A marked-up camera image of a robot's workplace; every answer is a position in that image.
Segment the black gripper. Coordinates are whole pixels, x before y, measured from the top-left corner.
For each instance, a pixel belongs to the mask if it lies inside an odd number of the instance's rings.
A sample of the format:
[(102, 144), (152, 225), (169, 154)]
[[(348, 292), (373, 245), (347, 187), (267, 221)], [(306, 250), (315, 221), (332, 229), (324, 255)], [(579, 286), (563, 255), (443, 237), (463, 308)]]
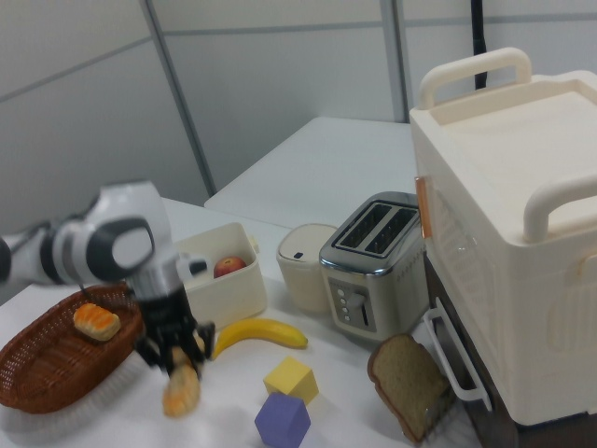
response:
[(187, 356), (195, 370), (201, 370), (212, 358), (215, 347), (215, 323), (194, 323), (185, 291), (175, 291), (154, 300), (138, 302), (146, 335), (134, 342), (134, 350), (149, 367), (172, 371), (172, 357), (158, 343), (187, 342)]

